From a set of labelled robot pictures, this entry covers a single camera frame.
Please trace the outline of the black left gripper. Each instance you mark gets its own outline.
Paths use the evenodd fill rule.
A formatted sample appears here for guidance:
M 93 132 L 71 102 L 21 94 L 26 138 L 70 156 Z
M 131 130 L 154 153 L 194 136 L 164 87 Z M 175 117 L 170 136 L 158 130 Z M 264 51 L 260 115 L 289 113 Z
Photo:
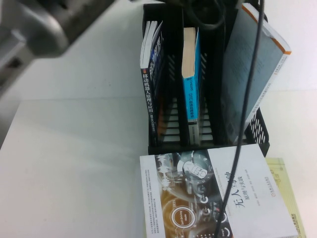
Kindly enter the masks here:
M 164 3 L 173 4 L 181 7 L 216 7 L 216 0 L 163 0 Z

